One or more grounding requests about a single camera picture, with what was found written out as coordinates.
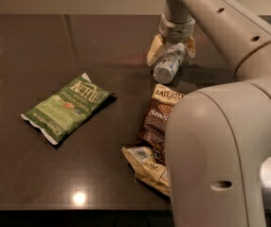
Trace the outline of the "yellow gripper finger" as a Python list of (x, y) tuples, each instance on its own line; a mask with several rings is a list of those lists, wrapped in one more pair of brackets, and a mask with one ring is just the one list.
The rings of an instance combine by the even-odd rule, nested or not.
[(191, 58), (194, 58), (195, 54), (196, 54), (196, 50), (195, 50), (195, 41), (194, 41), (193, 37), (188, 38), (185, 41), (184, 46), (186, 47), (186, 50), (188, 51), (188, 55)]
[(147, 64), (152, 66), (166, 51), (165, 41), (160, 34), (154, 36), (147, 54)]

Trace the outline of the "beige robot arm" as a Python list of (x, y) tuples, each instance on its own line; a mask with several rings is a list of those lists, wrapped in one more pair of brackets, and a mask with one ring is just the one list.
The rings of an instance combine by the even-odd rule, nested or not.
[(266, 227), (261, 166), (271, 156), (271, 25), (234, 0), (166, 0), (159, 32), (200, 26), (236, 81), (184, 96), (165, 136), (175, 227)]

